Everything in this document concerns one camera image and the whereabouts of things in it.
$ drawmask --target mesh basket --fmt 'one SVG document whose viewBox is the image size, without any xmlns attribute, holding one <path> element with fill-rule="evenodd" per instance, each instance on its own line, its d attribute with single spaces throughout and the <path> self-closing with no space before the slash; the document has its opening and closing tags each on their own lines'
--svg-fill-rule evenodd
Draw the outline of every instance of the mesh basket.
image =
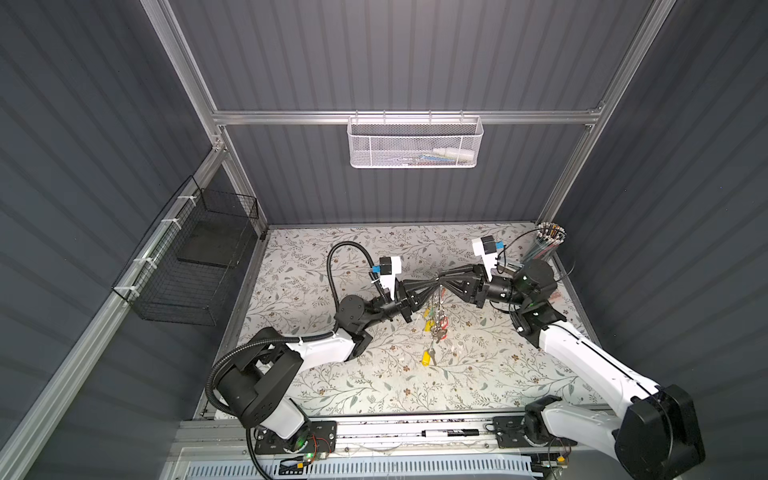
<svg viewBox="0 0 768 480">
<path fill-rule="evenodd" d="M 145 320 L 226 322 L 257 242 L 256 218 L 253 197 L 198 190 L 164 231 L 152 261 L 142 263 L 131 285 L 113 285 L 114 291 Z"/>
<path fill-rule="evenodd" d="M 382 118 L 378 123 L 350 117 L 346 131 L 349 162 L 355 168 L 472 168 L 483 133 L 479 117 Z"/>
</svg>

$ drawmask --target white bottle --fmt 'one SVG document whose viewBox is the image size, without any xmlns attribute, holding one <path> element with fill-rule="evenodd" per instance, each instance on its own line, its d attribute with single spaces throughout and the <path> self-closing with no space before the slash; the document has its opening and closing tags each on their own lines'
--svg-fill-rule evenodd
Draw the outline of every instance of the white bottle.
<svg viewBox="0 0 768 480">
<path fill-rule="evenodd" d="M 456 159 L 459 161 L 472 162 L 475 160 L 475 151 L 466 148 L 433 148 L 433 152 L 441 157 Z"/>
</svg>

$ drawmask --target vent grille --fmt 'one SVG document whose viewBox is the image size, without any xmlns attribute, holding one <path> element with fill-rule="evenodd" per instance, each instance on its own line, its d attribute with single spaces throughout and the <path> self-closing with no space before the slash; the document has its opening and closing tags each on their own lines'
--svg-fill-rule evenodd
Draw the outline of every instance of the vent grille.
<svg viewBox="0 0 768 480">
<path fill-rule="evenodd" d="M 279 475 L 277 461 L 262 460 L 274 478 L 388 478 L 392 475 L 457 476 L 508 475 L 509 478 L 540 478 L 531 471 L 531 459 L 498 453 L 471 455 L 416 455 L 381 458 L 329 458 L 306 468 L 302 475 Z M 252 480 L 261 478 L 248 460 L 191 462 L 185 480 Z"/>
</svg>

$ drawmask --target aluminum frame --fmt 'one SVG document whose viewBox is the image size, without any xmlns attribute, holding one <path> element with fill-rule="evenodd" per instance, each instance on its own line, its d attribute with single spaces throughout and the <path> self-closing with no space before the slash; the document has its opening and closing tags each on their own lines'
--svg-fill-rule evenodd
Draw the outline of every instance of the aluminum frame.
<svg viewBox="0 0 768 480">
<path fill-rule="evenodd" d="M 217 125 L 214 121 L 213 113 L 216 110 L 216 102 L 208 90 L 203 74 L 197 66 L 197 62 L 192 55 L 190 46 L 184 37 L 184 32 L 181 30 L 170 2 L 168 0 L 141 0 L 141 6 L 144 7 L 152 27 L 160 38 L 165 53 L 174 66 L 176 75 L 181 80 L 184 91 L 187 92 L 187 96 L 197 112 L 197 116 L 211 144 L 222 141 L 225 148 L 230 152 L 223 166 L 232 182 L 235 193 L 250 195 L 257 199 L 259 220 L 256 221 L 254 226 L 259 233 L 262 233 L 266 230 L 267 218 L 226 128 Z"/>
<path fill-rule="evenodd" d="M 643 58 L 648 53 L 648 49 L 654 43 L 656 36 L 661 30 L 661 26 L 672 11 L 675 1 L 654 0 L 650 5 L 640 28 L 632 39 L 627 54 L 622 59 L 616 74 L 608 85 L 605 96 L 603 96 L 600 118 L 594 126 L 588 127 L 584 131 L 581 139 L 576 144 L 571 158 L 568 160 L 563 173 L 555 184 L 536 223 L 553 221 L 554 216 L 560 210 L 565 197 L 571 191 L 571 187 L 573 187 L 576 181 L 576 177 L 581 172 L 581 168 L 587 163 L 587 159 L 603 134 L 605 126 L 616 111 L 616 107 L 621 102 L 621 98 L 624 96 L 624 92 L 627 91 L 635 73 L 637 73 L 640 63 L 642 63 Z"/>
<path fill-rule="evenodd" d="M 611 412 L 606 405 L 584 406 L 594 411 Z M 513 453 L 529 455 L 546 453 L 547 447 L 525 446 L 500 449 L 494 433 L 485 426 L 495 416 L 523 416 L 524 409 L 485 412 L 443 412 L 395 415 L 341 415 L 312 417 L 313 421 L 333 420 L 336 430 L 336 453 L 341 457 L 456 455 L 460 453 Z M 421 437 L 429 429 L 477 429 L 472 437 Z M 577 445 L 574 450 L 592 450 Z M 272 458 L 259 455 L 259 458 Z M 247 460 L 245 430 L 237 420 L 181 422 L 170 447 L 161 480 L 184 478 L 190 462 L 200 460 Z"/>
<path fill-rule="evenodd" d="M 584 310 L 584 306 L 581 305 L 581 301 L 578 298 L 574 284 L 571 282 L 568 271 L 565 269 L 565 266 L 563 266 L 563 262 L 560 260 L 560 256 L 557 252 L 554 252 L 552 259 L 555 266 L 560 271 L 560 278 L 562 279 L 561 282 L 565 287 L 565 291 L 568 292 L 571 301 L 574 303 L 574 308 L 576 309 L 576 313 L 578 313 L 578 319 L 581 321 L 581 325 L 584 325 L 584 329 L 587 330 L 587 336 L 589 337 L 589 340 L 591 340 L 592 343 L 599 346 L 600 348 L 603 348 L 603 346 L 600 344 L 600 339 L 598 339 L 597 333 L 592 327 L 592 322 L 590 322 L 589 317 L 587 317 L 587 312 Z"/>
<path fill-rule="evenodd" d="M 179 193 L 179 197 L 170 206 L 163 217 L 164 220 L 176 218 L 181 208 L 188 202 L 184 197 L 194 194 L 198 185 L 205 187 L 210 183 L 226 156 L 225 153 L 220 144 L 210 151 L 195 172 L 194 179 L 187 182 Z M 168 228 L 175 227 L 171 222 L 159 222 L 149 240 L 139 251 L 137 258 L 147 258 Z M 141 263 L 132 262 L 121 278 L 120 284 L 130 284 L 142 268 Z M 109 294 L 0 451 L 2 480 L 21 480 L 26 476 L 130 309 L 130 306 L 114 291 Z"/>
<path fill-rule="evenodd" d="M 351 116 L 350 112 L 237 112 L 234 114 L 233 112 L 218 111 L 169 1 L 141 0 L 141 4 L 194 106 L 211 144 L 214 146 L 195 174 L 199 185 L 207 185 L 216 169 L 222 164 L 237 193 L 256 196 L 226 127 L 224 127 L 225 124 L 238 124 L 238 121 L 251 124 L 303 124 L 302 122 L 309 120 L 315 124 L 335 124 L 341 120 L 341 117 L 343 117 L 342 123 L 346 123 Z M 539 221 L 551 220 L 558 212 L 674 4 L 675 0 L 654 0 L 616 75 L 609 84 L 604 100 L 601 102 L 602 108 L 599 110 L 582 112 L 466 112 L 466 114 L 482 115 L 486 124 L 576 123 L 587 126 L 594 125 L 588 127 L 571 155 L 567 167 L 558 179 L 539 216 Z M 219 140 L 223 142 L 223 146 L 219 145 Z M 229 151 L 228 155 L 222 155 L 226 153 L 225 149 Z M 192 193 L 191 188 L 192 186 L 187 184 L 182 194 Z M 177 200 L 169 213 L 180 208 L 179 203 Z M 266 231 L 267 221 L 260 205 L 259 209 L 260 220 L 257 229 L 261 233 Z M 173 217 L 173 215 L 166 215 L 168 219 Z M 157 241 L 160 237 L 161 233 L 158 231 L 168 226 L 169 223 L 161 223 L 158 230 L 142 249 L 142 255 L 146 255 L 151 249 L 151 242 Z M 126 273 L 126 275 L 131 274 L 136 274 L 133 269 Z M 1 480 L 24 478 L 127 315 L 128 309 L 128 305 L 116 293 L 112 293 L 104 302 L 51 381 L 46 385 L 43 393 L 0 451 Z M 373 418 L 376 421 L 381 420 L 380 415 Z M 242 448 L 241 443 L 237 445 L 238 448 Z"/>
<path fill-rule="evenodd" d="M 350 118 L 360 123 L 447 121 L 480 117 L 483 124 L 579 124 L 593 125 L 598 110 L 579 111 L 215 111 L 218 125 L 346 125 Z"/>
</svg>

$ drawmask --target black marker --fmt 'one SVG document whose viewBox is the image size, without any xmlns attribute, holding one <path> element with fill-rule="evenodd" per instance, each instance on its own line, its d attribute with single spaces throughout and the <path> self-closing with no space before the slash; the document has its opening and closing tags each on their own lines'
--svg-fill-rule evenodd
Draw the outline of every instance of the black marker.
<svg viewBox="0 0 768 480">
<path fill-rule="evenodd" d="M 422 430 L 422 437 L 476 437 L 480 435 L 477 429 L 459 430 Z"/>
</svg>

